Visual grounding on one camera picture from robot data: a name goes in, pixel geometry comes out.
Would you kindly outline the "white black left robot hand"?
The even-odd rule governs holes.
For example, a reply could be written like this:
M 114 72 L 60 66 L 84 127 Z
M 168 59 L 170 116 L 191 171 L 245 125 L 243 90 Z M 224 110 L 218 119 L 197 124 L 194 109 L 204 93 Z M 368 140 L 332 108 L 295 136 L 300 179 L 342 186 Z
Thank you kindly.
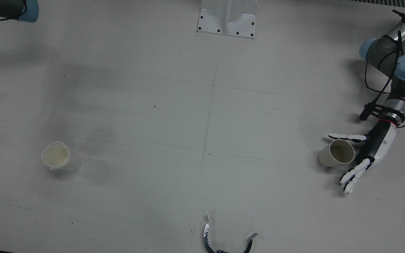
M 394 122 L 382 119 L 367 134 L 328 134 L 333 140 L 362 143 L 355 156 L 354 166 L 345 172 L 339 181 L 345 194 L 351 194 L 365 172 L 384 159 L 396 137 L 396 131 Z

